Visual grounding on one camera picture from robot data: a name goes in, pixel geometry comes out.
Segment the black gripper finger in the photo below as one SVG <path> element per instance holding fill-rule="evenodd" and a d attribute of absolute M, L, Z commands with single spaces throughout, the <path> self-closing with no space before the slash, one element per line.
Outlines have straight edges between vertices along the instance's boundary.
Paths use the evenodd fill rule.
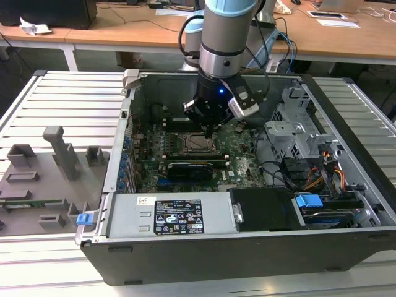
<path fill-rule="evenodd" d="M 187 116 L 196 126 L 199 126 L 204 133 L 205 138 L 211 137 L 211 124 L 209 118 L 203 114 L 194 100 L 183 103 L 184 115 Z"/>
<path fill-rule="evenodd" d="M 234 118 L 228 105 L 212 105 L 210 107 L 209 137 L 218 130 L 218 127 L 226 124 Z"/>

